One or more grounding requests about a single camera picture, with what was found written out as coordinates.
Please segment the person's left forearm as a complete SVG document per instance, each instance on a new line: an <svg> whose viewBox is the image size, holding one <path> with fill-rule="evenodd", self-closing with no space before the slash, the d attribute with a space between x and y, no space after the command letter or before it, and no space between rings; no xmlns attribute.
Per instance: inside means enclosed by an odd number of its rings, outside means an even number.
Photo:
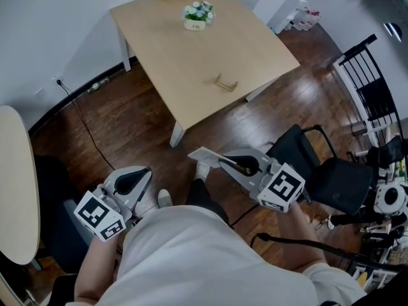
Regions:
<svg viewBox="0 0 408 306"><path fill-rule="evenodd" d="M95 305L113 283L118 236L106 242L95 237L77 276L74 301Z"/></svg>

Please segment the metal cup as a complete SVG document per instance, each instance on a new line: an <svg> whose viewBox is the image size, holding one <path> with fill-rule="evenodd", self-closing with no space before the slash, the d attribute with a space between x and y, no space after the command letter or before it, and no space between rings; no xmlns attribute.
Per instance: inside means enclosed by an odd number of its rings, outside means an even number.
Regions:
<svg viewBox="0 0 408 306"><path fill-rule="evenodd" d="M354 137L365 135L367 134L367 132L368 132L368 128L364 120L354 122L351 124L351 134Z"/></svg>

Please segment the person's right white shoe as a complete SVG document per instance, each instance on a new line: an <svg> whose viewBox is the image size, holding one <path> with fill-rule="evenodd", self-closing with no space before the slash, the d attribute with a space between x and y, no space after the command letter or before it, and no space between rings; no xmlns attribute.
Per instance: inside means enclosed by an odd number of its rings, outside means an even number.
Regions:
<svg viewBox="0 0 408 306"><path fill-rule="evenodd" d="M209 172L210 172L209 165L202 163L202 162L198 162L196 165L196 173L195 173L194 179L202 180L203 182L205 182Z"/></svg>

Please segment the white pot with flowers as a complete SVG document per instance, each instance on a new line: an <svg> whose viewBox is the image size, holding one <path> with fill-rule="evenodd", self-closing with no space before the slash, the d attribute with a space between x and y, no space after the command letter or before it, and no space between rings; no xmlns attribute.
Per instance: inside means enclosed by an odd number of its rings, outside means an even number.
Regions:
<svg viewBox="0 0 408 306"><path fill-rule="evenodd" d="M202 31L214 18L214 6L208 1L195 1L183 11L184 28L188 31Z"/></svg>

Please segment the person's right forearm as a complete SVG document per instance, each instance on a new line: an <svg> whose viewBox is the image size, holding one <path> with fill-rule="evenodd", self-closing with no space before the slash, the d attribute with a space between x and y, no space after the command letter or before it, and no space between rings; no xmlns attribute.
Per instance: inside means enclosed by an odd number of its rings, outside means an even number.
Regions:
<svg viewBox="0 0 408 306"><path fill-rule="evenodd" d="M314 230L297 203L287 213L277 213L277 223L281 238L317 242ZM284 244L282 251L286 269L293 272L303 273L312 265L327 264L323 251L313 247Z"/></svg>

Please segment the light wooden table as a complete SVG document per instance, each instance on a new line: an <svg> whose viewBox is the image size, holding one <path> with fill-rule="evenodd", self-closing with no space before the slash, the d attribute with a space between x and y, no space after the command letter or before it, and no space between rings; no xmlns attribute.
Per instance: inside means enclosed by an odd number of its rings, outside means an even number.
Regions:
<svg viewBox="0 0 408 306"><path fill-rule="evenodd" d="M170 139L235 101L252 100L299 63L281 40L239 0L206 0L215 19L188 31L182 10L198 0L135 0L110 10L123 53L132 50L175 119ZM227 91L214 82L222 74Z"/></svg>

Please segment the clear plastic bottle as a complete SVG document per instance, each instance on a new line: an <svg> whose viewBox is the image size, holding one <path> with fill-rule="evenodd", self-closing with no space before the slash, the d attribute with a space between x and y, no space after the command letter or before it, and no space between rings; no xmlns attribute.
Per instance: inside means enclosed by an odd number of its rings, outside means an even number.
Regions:
<svg viewBox="0 0 408 306"><path fill-rule="evenodd" d="M110 81L110 78L108 76L102 78L101 80L93 83L88 89L87 92L90 94L98 89L100 89L102 86L108 84Z"/></svg>

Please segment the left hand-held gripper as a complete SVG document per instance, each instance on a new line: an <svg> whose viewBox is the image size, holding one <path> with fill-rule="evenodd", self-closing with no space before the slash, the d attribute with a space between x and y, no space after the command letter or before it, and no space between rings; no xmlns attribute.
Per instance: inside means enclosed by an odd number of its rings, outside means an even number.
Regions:
<svg viewBox="0 0 408 306"><path fill-rule="evenodd" d="M148 167L130 166L113 171L93 191L87 191L77 205L75 217L102 242L126 229L136 204L150 184Z"/></svg>

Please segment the white round device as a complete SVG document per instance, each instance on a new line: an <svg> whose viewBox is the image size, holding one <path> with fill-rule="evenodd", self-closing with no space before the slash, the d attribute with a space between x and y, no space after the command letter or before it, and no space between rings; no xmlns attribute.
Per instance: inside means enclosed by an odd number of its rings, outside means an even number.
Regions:
<svg viewBox="0 0 408 306"><path fill-rule="evenodd" d="M387 216L405 214L408 217L408 187L401 184L385 184L377 188L374 212Z"/></svg>

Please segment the white paper sheet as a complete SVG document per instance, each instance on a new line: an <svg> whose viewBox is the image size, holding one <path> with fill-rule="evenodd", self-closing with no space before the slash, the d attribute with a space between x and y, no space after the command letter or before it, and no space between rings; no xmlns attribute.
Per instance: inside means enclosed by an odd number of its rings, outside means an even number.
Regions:
<svg viewBox="0 0 408 306"><path fill-rule="evenodd" d="M200 147L190 154L188 154L190 159L197 161L198 163L206 164L211 168L219 168L219 161L224 157L216 152L213 152L206 147Z"/></svg>

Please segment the person's white shoe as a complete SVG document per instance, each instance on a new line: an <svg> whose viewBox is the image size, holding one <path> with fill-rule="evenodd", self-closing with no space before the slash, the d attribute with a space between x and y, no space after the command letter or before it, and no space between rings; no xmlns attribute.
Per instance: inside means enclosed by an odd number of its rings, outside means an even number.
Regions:
<svg viewBox="0 0 408 306"><path fill-rule="evenodd" d="M159 208L172 207L173 201L170 193L166 189L161 189L157 196Z"/></svg>
<svg viewBox="0 0 408 306"><path fill-rule="evenodd" d="M202 163L202 162L198 162L196 165L196 173L195 173L194 179L202 180L203 182L205 182L209 172L210 172L209 165Z"/></svg>

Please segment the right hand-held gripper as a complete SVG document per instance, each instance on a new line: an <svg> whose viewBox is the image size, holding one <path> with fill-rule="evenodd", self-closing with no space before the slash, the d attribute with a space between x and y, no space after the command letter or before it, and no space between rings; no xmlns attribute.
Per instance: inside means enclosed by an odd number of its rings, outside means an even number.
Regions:
<svg viewBox="0 0 408 306"><path fill-rule="evenodd" d="M258 149L236 149L223 156L231 161L219 161L220 167L262 207L287 213L305 188L305 180L291 165Z"/></svg>

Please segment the small wooden stand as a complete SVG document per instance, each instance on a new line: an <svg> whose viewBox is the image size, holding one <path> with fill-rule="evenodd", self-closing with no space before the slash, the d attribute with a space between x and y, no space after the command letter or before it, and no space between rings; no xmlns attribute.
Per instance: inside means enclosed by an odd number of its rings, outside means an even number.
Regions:
<svg viewBox="0 0 408 306"><path fill-rule="evenodd" d="M239 82L235 82L233 84L227 84L222 81L222 74L219 73L215 79L214 82L217 86L222 87L223 89L226 89L227 91L233 92L237 87Z"/></svg>

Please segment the person's black trousers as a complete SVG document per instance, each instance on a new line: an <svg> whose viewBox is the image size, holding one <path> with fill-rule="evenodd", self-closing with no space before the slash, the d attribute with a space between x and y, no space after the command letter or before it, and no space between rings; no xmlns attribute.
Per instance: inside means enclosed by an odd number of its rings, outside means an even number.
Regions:
<svg viewBox="0 0 408 306"><path fill-rule="evenodd" d="M227 213L220 206L220 204L211 198L205 181L201 178L194 179L191 182L186 199L186 205L197 206L210 210L217 214L227 225L230 225L230 220Z"/></svg>

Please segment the white shelf unit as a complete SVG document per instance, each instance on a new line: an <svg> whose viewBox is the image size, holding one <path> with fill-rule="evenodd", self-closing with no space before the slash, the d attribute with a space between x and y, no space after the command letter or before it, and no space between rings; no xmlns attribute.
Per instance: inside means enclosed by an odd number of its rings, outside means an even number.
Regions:
<svg viewBox="0 0 408 306"><path fill-rule="evenodd" d="M321 14L310 7L308 0L285 0L268 23L275 33L295 28L298 31L308 31L319 22Z"/></svg>

